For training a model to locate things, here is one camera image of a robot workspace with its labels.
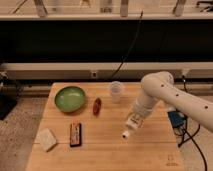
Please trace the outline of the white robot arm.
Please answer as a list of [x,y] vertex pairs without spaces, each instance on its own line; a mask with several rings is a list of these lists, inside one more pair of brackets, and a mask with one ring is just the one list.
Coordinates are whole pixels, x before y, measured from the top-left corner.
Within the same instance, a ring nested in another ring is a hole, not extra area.
[[141,90],[132,105],[132,112],[146,118],[159,100],[174,106],[213,132],[213,103],[177,89],[172,74],[166,71],[147,74],[142,78]]

